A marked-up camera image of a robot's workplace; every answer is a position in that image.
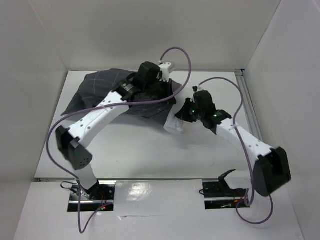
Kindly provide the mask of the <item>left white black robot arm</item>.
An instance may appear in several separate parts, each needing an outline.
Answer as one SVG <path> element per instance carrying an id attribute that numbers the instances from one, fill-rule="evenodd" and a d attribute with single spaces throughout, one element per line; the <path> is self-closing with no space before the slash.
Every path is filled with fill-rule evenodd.
<path id="1" fill-rule="evenodd" d="M 86 114 L 83 118 L 68 128 L 59 126 L 55 130 L 58 149 L 72 165 L 80 192 L 86 199 L 92 200 L 102 191 L 91 167 L 93 156 L 87 147 L 100 131 L 132 107 L 164 108 L 175 104 L 170 79 L 173 69 L 171 62 L 142 63 L 137 72 L 123 79 L 116 78 L 107 95 L 95 107 L 78 111 Z"/>

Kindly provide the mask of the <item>white pillow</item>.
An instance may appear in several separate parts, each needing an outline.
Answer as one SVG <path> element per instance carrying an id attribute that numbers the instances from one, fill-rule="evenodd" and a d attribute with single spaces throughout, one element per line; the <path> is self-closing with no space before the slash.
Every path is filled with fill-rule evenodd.
<path id="1" fill-rule="evenodd" d="M 178 108 L 173 106 L 168 113 L 163 128 L 170 134 L 179 135 L 184 131 L 184 123 L 176 117 Z"/>

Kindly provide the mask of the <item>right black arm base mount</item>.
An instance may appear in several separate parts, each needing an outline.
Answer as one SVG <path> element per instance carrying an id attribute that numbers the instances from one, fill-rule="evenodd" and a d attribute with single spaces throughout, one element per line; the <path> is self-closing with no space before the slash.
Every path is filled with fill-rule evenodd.
<path id="1" fill-rule="evenodd" d="M 202 189 L 198 191 L 204 197 L 204 207 L 206 210 L 219 210 L 219 209 L 235 209 L 247 208 L 245 205 L 244 188 L 230 188 L 225 178 L 235 169 L 228 170 L 213 180 L 203 180 Z"/>

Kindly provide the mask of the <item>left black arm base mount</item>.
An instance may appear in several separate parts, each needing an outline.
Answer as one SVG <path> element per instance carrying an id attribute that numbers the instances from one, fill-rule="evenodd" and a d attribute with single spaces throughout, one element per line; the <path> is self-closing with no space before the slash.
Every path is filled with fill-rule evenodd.
<path id="1" fill-rule="evenodd" d="M 80 189 L 76 182 L 63 181 L 60 187 L 69 191 L 68 212 L 77 212 L 78 204 L 80 202 L 81 212 L 94 212 L 98 208 L 101 212 L 114 211 L 115 199 L 115 183 L 100 184 L 100 189 L 92 195 L 87 194 L 84 190 Z"/>

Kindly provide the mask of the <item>dark grey checked pillowcase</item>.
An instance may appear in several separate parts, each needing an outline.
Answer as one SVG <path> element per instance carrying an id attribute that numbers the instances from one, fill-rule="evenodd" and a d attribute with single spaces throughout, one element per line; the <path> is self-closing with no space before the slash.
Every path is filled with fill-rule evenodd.
<path id="1" fill-rule="evenodd" d="M 61 115 L 65 116 L 97 107 L 118 82 L 134 73 L 134 71 L 111 68 L 87 74 Z M 172 98 L 167 102 L 135 105 L 131 106 L 125 114 L 150 119 L 164 126 L 176 103 L 176 98 Z"/>

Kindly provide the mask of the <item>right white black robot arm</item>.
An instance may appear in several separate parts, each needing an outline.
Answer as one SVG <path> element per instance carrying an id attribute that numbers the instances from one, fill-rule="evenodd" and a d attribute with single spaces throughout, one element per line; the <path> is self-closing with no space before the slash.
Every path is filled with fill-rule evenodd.
<path id="1" fill-rule="evenodd" d="M 250 178 L 259 195 L 267 197 L 292 179 L 286 151 L 260 141 L 239 126 L 229 113 L 216 108 L 208 91 L 200 90 L 187 98 L 175 116 L 188 123 L 200 121 L 206 129 L 243 150 L 249 162 L 254 162 Z"/>

